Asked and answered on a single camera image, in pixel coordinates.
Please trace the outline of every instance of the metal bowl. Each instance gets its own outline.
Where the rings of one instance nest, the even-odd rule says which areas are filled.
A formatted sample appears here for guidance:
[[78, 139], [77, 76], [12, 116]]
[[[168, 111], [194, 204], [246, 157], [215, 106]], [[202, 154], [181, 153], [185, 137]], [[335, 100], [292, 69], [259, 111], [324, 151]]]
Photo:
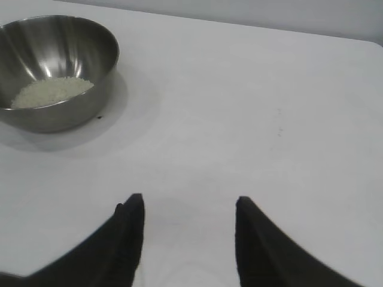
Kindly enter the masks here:
[[[0, 119], [42, 133], [86, 122], [107, 102], [118, 55], [113, 34], [87, 19], [41, 16], [0, 27]], [[94, 86], [53, 105], [11, 108], [23, 87], [50, 77], [78, 77]]]

